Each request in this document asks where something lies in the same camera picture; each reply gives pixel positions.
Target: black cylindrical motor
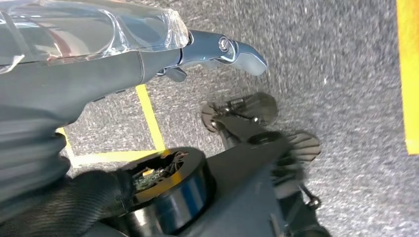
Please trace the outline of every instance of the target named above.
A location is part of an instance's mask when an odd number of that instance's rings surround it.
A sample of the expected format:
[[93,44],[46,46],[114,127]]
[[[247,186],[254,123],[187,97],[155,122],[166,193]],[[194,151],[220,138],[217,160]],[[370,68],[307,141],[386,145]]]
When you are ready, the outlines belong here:
[[128,214],[106,220],[130,237],[177,233],[211,201],[215,183],[204,153],[176,148],[124,166],[135,194]]

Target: clear plastic cover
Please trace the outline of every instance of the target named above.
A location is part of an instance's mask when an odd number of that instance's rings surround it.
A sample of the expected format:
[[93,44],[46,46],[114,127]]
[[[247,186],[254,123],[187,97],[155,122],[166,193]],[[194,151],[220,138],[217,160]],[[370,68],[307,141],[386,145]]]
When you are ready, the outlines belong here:
[[118,0],[0,0],[0,74],[19,63],[66,64],[183,48],[179,14]]

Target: gray carpet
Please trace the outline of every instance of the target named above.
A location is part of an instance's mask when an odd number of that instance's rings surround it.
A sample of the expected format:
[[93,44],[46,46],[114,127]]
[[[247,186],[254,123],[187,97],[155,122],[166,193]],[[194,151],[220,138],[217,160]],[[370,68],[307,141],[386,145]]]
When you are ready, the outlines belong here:
[[[333,236],[419,236],[419,158],[407,156],[404,144],[394,1],[147,3],[178,10],[190,29],[254,45],[270,65],[259,78],[231,68],[192,68],[185,83],[151,81],[168,147],[194,146],[208,156],[222,151],[220,139],[201,125],[202,104],[270,93],[280,109],[271,129],[305,129],[322,141],[308,186],[322,198],[319,220]],[[153,147],[132,93],[89,105],[66,129],[75,153]]]

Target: yellow floor marking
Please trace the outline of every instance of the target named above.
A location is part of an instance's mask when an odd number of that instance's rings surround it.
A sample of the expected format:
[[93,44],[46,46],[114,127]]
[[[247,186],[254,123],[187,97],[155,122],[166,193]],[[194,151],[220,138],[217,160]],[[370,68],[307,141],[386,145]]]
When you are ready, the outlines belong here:
[[63,134],[66,137],[67,144],[66,144],[66,147],[64,149],[67,152],[68,158],[72,159],[74,157],[74,152],[73,152],[73,149],[71,148],[70,142],[68,141],[68,136],[66,135],[66,133],[64,131],[64,128],[61,127],[59,129],[57,129],[57,132]]
[[148,155],[154,154],[156,152],[157,151],[108,152],[108,153],[76,156],[71,159],[71,165],[79,166],[83,164],[133,161],[133,160],[137,160],[137,159],[146,157]]
[[419,154],[419,1],[397,0],[406,147]]
[[135,88],[135,90],[137,91],[138,98],[141,102],[141,107],[143,108],[154,146],[157,151],[164,151],[166,149],[165,142],[163,141],[163,136],[160,133],[159,125],[157,124],[156,117],[154,116],[153,107],[145,85],[139,85]]
[[83,164],[116,162],[116,161],[133,161],[133,160],[137,160],[137,159],[146,157],[148,155],[154,154],[156,152],[165,150],[163,137],[162,137],[162,134],[160,133],[160,129],[157,124],[156,117],[154,116],[150,97],[148,96],[146,88],[144,85],[140,85],[140,86],[137,86],[136,91],[138,94],[138,98],[141,102],[141,107],[143,109],[156,150],[108,152],[108,153],[75,156],[73,149],[71,147],[71,144],[68,140],[68,136],[66,135],[64,128],[61,127],[57,129],[57,132],[63,134],[66,137],[67,145],[65,147],[65,151],[68,154],[68,158],[70,159],[72,166],[79,166]]

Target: screw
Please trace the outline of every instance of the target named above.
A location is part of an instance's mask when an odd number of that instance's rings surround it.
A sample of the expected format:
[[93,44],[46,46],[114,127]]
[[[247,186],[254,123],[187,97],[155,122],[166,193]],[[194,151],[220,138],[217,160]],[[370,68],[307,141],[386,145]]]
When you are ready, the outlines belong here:
[[227,37],[221,36],[220,40],[218,41],[219,47],[222,52],[227,52],[230,48],[230,41]]

